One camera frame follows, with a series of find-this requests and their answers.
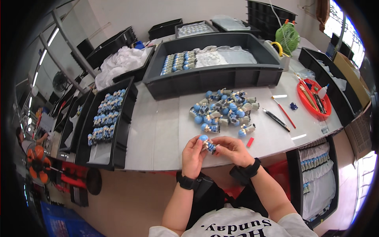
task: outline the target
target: red eraser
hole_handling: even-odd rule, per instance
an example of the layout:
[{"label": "red eraser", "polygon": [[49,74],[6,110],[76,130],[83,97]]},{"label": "red eraser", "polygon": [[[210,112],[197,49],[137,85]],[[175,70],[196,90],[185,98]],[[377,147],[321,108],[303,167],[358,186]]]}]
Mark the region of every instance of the red eraser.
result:
[{"label": "red eraser", "polygon": [[247,143],[247,147],[250,147],[251,146],[251,144],[253,143],[253,141],[254,141],[254,138],[250,138],[250,140],[249,140],[249,142]]}]

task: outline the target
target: woman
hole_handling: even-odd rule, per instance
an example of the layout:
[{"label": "woman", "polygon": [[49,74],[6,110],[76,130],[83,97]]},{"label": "woman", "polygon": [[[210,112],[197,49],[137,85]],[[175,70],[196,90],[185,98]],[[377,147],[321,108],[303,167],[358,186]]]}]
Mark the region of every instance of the woman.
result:
[{"label": "woman", "polygon": [[20,127],[17,127],[16,128],[16,137],[17,137],[17,140],[19,142],[19,145],[20,147],[22,148],[22,150],[26,153],[27,150],[28,150],[28,147],[30,146],[30,144],[32,143],[36,143],[36,145],[41,145],[41,143],[47,139],[48,137],[48,134],[45,133],[40,139],[36,140],[36,141],[28,141],[24,138],[24,133],[22,132],[21,128]]},{"label": "woman", "polygon": [[[198,138],[199,136],[192,138],[182,152],[182,176],[190,179],[196,179],[200,174],[201,165],[207,153],[207,150],[201,151],[203,143]],[[215,155],[217,156],[224,155],[241,167],[247,167],[256,162],[239,139],[217,137],[212,141],[220,145],[216,146]],[[151,227],[149,237],[317,236],[296,212],[282,187],[262,166],[258,166],[256,174],[250,180],[270,218],[263,217],[263,214],[245,207],[232,208],[228,205],[228,208],[207,211],[196,220],[193,226],[188,225],[195,214],[193,212],[194,204],[196,204],[193,204],[194,191],[184,189],[177,183],[164,211],[162,225]]]}]

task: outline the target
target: window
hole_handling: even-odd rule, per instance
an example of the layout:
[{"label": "window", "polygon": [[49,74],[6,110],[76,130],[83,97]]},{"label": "window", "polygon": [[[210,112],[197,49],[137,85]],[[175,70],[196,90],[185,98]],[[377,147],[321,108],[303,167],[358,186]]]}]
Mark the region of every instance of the window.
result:
[{"label": "window", "polygon": [[[333,33],[340,36],[342,30],[342,19],[342,9],[333,0],[330,0],[329,19],[325,24],[324,33],[327,34],[330,38],[332,37]],[[360,68],[365,56],[365,48],[363,47],[362,41],[360,40],[357,31],[347,16],[345,32],[343,34],[342,41],[350,46],[351,51],[354,53],[352,61],[357,65],[358,68]]]}]

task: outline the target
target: blue crate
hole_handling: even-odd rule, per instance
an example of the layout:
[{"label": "blue crate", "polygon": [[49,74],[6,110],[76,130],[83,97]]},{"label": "blue crate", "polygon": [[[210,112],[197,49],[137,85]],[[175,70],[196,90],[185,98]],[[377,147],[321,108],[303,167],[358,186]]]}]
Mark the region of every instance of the blue crate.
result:
[{"label": "blue crate", "polygon": [[105,237],[75,211],[41,202],[42,215],[50,237]]}]

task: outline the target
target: white squeeze bottle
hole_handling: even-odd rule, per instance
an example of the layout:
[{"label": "white squeeze bottle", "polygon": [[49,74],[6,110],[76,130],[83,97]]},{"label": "white squeeze bottle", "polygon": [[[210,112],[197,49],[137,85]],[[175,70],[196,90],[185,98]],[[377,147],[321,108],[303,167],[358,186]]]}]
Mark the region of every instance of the white squeeze bottle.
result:
[{"label": "white squeeze bottle", "polygon": [[326,95],[326,90],[328,89],[329,84],[322,87],[321,90],[318,92],[318,96],[322,99]]}]

